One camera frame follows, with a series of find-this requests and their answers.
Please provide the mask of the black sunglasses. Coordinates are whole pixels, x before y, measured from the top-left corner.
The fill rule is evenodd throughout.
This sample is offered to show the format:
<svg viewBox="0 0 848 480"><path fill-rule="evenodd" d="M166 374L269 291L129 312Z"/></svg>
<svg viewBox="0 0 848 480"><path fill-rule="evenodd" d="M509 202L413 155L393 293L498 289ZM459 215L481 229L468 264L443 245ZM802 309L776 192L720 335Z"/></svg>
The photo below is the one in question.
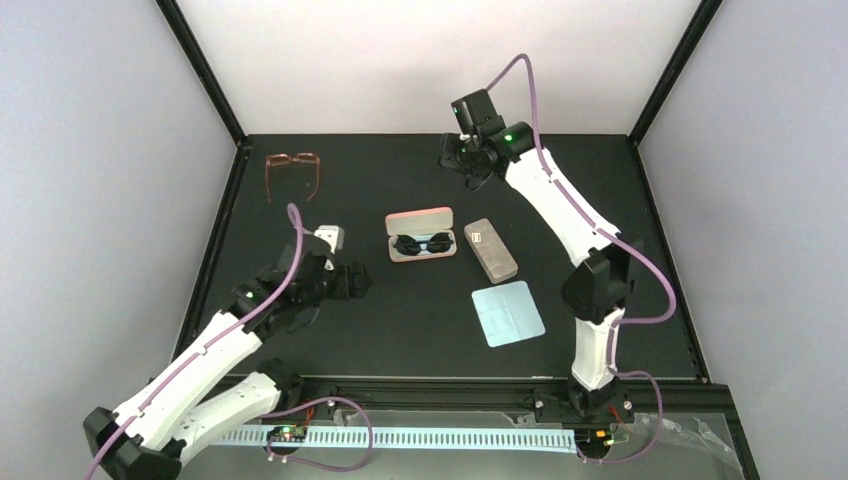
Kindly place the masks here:
<svg viewBox="0 0 848 480"><path fill-rule="evenodd" d="M450 235L445 232L437 233L429 238L416 238L410 235L399 235L393 248L402 256L419 256L441 254L448 252L454 245Z"/></svg>

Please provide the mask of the pink glasses case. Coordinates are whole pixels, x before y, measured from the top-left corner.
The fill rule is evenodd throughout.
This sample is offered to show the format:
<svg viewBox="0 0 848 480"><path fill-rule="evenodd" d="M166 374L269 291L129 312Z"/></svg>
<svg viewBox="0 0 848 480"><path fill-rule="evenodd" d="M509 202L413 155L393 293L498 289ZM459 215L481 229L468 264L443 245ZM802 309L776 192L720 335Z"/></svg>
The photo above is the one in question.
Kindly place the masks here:
<svg viewBox="0 0 848 480"><path fill-rule="evenodd" d="M388 235L388 255L393 263L433 260L451 257L456 254L458 241L453 231L454 212L450 207L436 207L406 212L388 214L385 217L385 229ZM448 233L454 241L453 247L446 253L419 256L402 256L394 248L399 235L410 235L416 238L429 238L434 234Z"/></svg>

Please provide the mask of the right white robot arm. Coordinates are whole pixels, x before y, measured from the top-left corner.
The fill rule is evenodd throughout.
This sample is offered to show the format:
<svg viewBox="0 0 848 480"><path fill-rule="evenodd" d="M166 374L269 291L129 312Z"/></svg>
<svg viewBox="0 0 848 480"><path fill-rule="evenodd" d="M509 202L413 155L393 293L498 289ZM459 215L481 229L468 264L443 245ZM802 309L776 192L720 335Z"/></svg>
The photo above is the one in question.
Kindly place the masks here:
<svg viewBox="0 0 848 480"><path fill-rule="evenodd" d="M574 267L560 289L575 319L567 400L577 417L596 418L616 393L615 349L637 259L556 166L531 125L507 124L485 89L453 101L451 109L460 131L444 135L439 165L462 174L471 191L492 178L504 181L541 216Z"/></svg>

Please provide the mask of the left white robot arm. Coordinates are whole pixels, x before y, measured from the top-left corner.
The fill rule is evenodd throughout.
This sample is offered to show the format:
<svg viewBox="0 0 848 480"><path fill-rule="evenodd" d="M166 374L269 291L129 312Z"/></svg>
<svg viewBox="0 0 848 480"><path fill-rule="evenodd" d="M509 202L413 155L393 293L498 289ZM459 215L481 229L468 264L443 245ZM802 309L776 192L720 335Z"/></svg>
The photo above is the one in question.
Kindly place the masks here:
<svg viewBox="0 0 848 480"><path fill-rule="evenodd" d="M140 392L113 410L88 414L91 471L102 468L113 479L175 479L230 431L299 407L303 379L278 358L211 393L277 334L309 325L324 301L360 299L372 284L361 262L341 263L326 246L298 259L295 267L267 269L238 285L194 342Z"/></svg>

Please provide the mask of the grey glasses case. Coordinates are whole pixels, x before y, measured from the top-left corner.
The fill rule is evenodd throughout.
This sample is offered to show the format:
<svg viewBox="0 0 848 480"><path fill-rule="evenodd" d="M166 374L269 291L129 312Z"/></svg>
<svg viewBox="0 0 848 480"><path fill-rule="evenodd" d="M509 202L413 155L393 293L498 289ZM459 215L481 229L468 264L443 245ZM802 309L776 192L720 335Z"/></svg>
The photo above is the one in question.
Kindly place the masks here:
<svg viewBox="0 0 848 480"><path fill-rule="evenodd" d="M492 284L502 283L518 274L517 262L489 219L471 222L463 228L463 232Z"/></svg>

